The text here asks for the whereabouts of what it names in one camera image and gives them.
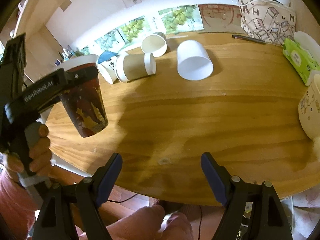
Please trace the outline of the pink left sleeve forearm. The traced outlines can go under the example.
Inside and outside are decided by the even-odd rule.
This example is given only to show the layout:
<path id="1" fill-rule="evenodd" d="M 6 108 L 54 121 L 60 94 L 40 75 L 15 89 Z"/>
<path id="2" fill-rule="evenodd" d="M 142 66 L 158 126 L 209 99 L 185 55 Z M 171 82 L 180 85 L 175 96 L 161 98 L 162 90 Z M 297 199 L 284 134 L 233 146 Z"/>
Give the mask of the pink left sleeve forearm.
<path id="1" fill-rule="evenodd" d="M 35 223 L 34 204 L 28 192 L 13 181 L 7 171 L 1 174 L 1 232 L 9 239 L 27 239 Z"/>

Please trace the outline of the person's left hand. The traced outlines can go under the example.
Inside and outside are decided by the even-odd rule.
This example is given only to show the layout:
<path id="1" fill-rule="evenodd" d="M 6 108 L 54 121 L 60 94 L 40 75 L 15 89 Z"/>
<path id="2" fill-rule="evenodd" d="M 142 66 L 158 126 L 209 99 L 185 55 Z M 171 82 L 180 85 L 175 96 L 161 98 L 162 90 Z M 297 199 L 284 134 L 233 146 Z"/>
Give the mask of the person's left hand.
<path id="1" fill-rule="evenodd" d="M 33 160 L 29 169 L 35 172 L 37 176 L 48 176 L 51 169 L 52 152 L 49 149 L 50 139 L 48 138 L 49 129 L 42 124 L 39 127 L 40 138 L 38 142 L 30 148 L 29 157 Z M 24 166 L 21 161 L 14 155 L 5 154 L 3 157 L 5 170 L 11 180 L 19 182 L 18 174 L 24 171 Z"/>

